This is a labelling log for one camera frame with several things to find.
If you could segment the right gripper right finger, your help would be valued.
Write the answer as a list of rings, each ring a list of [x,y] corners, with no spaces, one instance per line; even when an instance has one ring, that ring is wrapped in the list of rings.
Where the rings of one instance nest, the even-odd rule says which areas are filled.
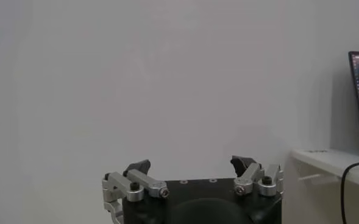
[[[232,156],[230,163],[235,169],[233,190],[238,196],[256,191],[263,197],[283,195],[283,170],[278,164],[264,168],[253,158]]]

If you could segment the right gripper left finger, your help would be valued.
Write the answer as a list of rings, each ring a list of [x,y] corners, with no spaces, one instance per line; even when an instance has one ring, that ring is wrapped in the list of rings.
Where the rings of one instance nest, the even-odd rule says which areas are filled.
[[[124,223],[123,200],[135,203],[147,196],[168,198],[167,183],[150,177],[150,168],[151,162],[145,159],[129,164],[122,173],[106,173],[102,178],[104,209],[110,213],[114,224]]]

